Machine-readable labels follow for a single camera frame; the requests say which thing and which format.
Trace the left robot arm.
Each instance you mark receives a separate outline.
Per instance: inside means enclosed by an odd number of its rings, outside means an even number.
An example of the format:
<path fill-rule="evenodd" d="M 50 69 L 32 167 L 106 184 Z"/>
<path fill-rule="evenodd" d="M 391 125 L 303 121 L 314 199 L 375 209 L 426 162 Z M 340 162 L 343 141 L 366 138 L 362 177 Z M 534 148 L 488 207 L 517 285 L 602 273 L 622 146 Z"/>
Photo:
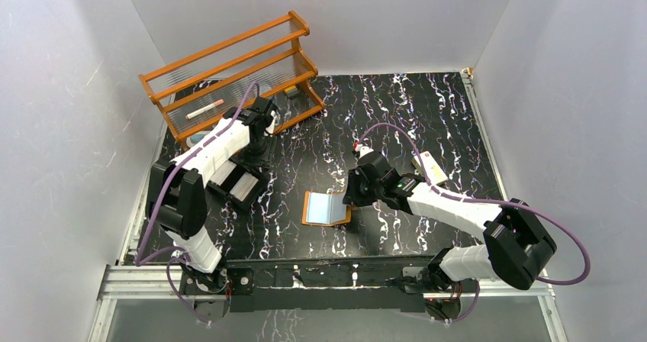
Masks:
<path fill-rule="evenodd" d="M 232 156 L 273 134 L 278 108 L 270 98 L 259 97 L 248 108 L 230 108 L 217 125 L 188 151 L 172 160 L 158 160 L 150 170 L 142 238 L 146 245 L 158 224 L 182 252 L 188 265 L 199 272 L 198 283 L 210 293 L 227 286 L 227 271 L 218 266 L 221 248 L 204 226 L 208 217 L 208 183 L 233 166 Z"/>

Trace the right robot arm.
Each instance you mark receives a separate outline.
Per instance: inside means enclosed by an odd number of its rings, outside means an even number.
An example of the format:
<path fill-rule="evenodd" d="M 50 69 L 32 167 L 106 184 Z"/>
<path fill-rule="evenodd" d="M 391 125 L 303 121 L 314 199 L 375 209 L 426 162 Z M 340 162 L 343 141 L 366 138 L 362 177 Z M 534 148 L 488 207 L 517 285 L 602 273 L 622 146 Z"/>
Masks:
<path fill-rule="evenodd" d="M 343 203 L 353 207 L 383 202 L 409 215 L 432 218 L 479 240 L 470 247 L 438 252 L 425 268 L 403 271 L 394 280 L 406 292 L 448 292 L 465 279 L 501 280 L 527 290 L 557 251 L 555 241 L 520 201 L 509 205 L 479 202 L 429 185 L 422 176 L 399 174 L 384 155 L 362 144 L 353 153 L 357 167 L 349 172 Z"/>

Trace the orange card holder wallet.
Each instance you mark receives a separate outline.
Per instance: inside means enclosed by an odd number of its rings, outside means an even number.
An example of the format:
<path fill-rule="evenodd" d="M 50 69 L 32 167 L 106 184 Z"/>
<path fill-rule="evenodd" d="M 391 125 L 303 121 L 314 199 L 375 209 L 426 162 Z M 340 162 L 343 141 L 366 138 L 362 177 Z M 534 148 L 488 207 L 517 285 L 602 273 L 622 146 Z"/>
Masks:
<path fill-rule="evenodd" d="M 351 208 L 343 203 L 344 194 L 306 192 L 301 223 L 303 225 L 333 227 L 351 221 Z"/>

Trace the white card stack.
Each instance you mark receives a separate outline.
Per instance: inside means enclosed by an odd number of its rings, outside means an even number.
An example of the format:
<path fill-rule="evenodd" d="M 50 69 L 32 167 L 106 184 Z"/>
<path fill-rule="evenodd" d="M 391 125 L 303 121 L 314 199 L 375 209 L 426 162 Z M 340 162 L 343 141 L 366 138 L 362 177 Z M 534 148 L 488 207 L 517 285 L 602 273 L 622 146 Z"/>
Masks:
<path fill-rule="evenodd" d="M 209 181 L 216 186 L 221 186 L 235 168 L 236 164 L 228 160 L 214 172 Z"/>
<path fill-rule="evenodd" d="M 245 202 L 258 179 L 251 173 L 244 173 L 230 190 L 230 194 L 238 201 Z"/>

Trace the black card tray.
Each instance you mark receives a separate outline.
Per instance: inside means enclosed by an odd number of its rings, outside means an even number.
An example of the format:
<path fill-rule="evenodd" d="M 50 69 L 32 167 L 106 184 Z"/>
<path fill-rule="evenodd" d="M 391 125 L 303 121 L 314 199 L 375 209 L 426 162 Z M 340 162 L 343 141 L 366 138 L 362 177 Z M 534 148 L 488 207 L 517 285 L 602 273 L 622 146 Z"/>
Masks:
<path fill-rule="evenodd" d="M 269 177 L 258 167 L 229 159 L 208 180 L 207 187 L 241 211 L 250 210 L 267 189 Z"/>

